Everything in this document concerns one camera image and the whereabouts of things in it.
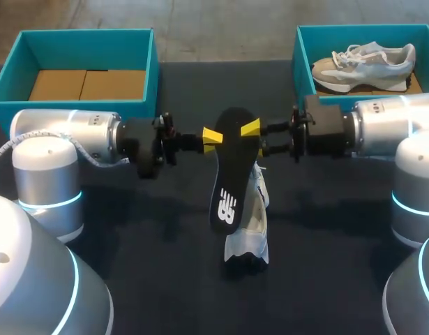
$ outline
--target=white logo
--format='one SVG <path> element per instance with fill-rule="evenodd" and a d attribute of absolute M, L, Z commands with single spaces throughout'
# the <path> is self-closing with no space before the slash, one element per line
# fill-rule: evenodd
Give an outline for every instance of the white logo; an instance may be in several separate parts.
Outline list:
<path fill-rule="evenodd" d="M 220 220 L 225 221 L 229 225 L 233 223 L 234 220 L 234 209 L 236 206 L 236 199 L 234 199 L 227 191 L 220 191 L 220 196 L 222 200 L 219 201 L 219 208 L 217 210 L 217 215 Z"/>

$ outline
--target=sneaker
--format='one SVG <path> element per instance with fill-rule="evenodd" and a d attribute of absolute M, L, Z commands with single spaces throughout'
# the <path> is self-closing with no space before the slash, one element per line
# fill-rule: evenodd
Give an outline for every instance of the sneaker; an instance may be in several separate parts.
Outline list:
<path fill-rule="evenodd" d="M 250 176 L 243 215 L 239 228 L 225 240 L 224 261 L 230 258 L 249 259 L 249 256 L 269 263 L 269 247 L 267 245 L 267 217 L 264 198 L 256 187 L 255 177 Z"/>
<path fill-rule="evenodd" d="M 269 206 L 270 199 L 269 193 L 267 192 L 267 187 L 265 186 L 264 175 L 262 174 L 262 170 L 265 170 L 265 167 L 260 167 L 257 163 L 253 168 L 253 176 L 256 178 L 257 190 L 262 196 L 262 199 L 265 204 L 265 208 Z"/>
<path fill-rule="evenodd" d="M 314 81 L 338 93 L 367 84 L 385 91 L 406 91 L 407 78 L 414 70 L 416 50 L 412 44 L 389 49 L 376 42 L 351 45 L 346 52 L 332 52 L 331 58 L 313 64 Z"/>

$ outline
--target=metal cylinder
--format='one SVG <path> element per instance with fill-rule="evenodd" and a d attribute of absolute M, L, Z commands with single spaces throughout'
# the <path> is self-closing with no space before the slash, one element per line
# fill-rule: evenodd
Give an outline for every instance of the metal cylinder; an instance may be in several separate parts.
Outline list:
<path fill-rule="evenodd" d="M 76 149 L 59 137 L 29 138 L 13 150 L 19 205 L 67 243 L 83 230 Z"/>
<path fill-rule="evenodd" d="M 429 94 L 359 101 L 355 105 L 360 156 L 390 156 L 405 138 L 429 130 Z"/>
<path fill-rule="evenodd" d="M 394 235 L 418 248 L 429 238 L 429 131 L 398 146 L 392 204 Z"/>
<path fill-rule="evenodd" d="M 382 306 L 391 335 L 429 335 L 429 239 L 392 273 Z"/>
<path fill-rule="evenodd" d="M 66 133 L 77 140 L 97 161 L 114 163 L 119 160 L 116 130 L 120 121 L 121 117 L 115 112 L 21 110 L 11 122 L 10 138 L 43 129 Z"/>
<path fill-rule="evenodd" d="M 113 319 L 101 278 L 0 197 L 0 335 L 109 335 Z"/>

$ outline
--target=black table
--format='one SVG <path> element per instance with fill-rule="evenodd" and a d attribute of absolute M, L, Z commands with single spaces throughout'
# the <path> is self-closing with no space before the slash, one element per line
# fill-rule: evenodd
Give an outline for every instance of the black table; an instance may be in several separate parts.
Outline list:
<path fill-rule="evenodd" d="M 163 64 L 159 109 L 180 131 L 212 126 L 230 106 L 288 117 L 290 78 L 289 61 Z M 407 255 L 389 227 L 391 163 L 261 161 L 270 266 L 232 280 L 221 266 L 225 240 L 207 223 L 216 160 L 178 160 L 157 181 L 130 166 L 82 166 L 86 228 L 70 247 L 106 281 L 114 335 L 386 334 L 382 290 Z M 16 198 L 10 154 L 0 195 Z"/>

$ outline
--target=white cable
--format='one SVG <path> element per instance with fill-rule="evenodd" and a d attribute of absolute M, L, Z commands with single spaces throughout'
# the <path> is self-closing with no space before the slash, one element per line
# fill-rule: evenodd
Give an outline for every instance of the white cable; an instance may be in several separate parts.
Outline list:
<path fill-rule="evenodd" d="M 84 147 L 73 137 L 66 135 L 64 133 L 55 133 L 48 130 L 40 130 L 40 131 L 30 131 L 29 133 L 21 134 L 17 136 L 16 138 L 7 141 L 3 146 L 0 148 L 0 158 L 2 155 L 8 151 L 10 148 L 14 148 L 23 141 L 33 138 L 33 137 L 46 137 L 46 136 L 54 136 L 54 137 L 60 137 L 66 140 L 69 140 L 70 143 L 72 143 L 75 148 L 90 162 L 90 164 L 96 166 L 97 168 L 113 168 L 114 166 L 122 165 L 129 163 L 129 160 L 127 158 L 121 159 L 120 161 L 116 162 L 115 164 L 107 164 L 107 163 L 99 163 L 96 159 L 94 159 L 92 156 L 89 155 L 89 153 L 84 149 Z"/>

